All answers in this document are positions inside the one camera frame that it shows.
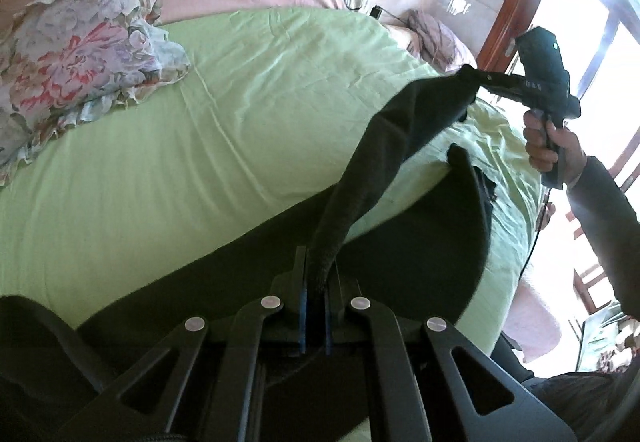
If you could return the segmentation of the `person's right hand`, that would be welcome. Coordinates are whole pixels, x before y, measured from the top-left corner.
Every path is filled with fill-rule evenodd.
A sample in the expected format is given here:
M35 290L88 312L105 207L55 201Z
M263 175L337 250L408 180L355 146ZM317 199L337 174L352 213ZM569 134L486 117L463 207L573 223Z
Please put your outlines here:
M575 185L587 165L587 155L576 134L556 128L552 121L543 122L536 110L528 110L523 121L529 165L540 173L558 168L558 180L568 188Z

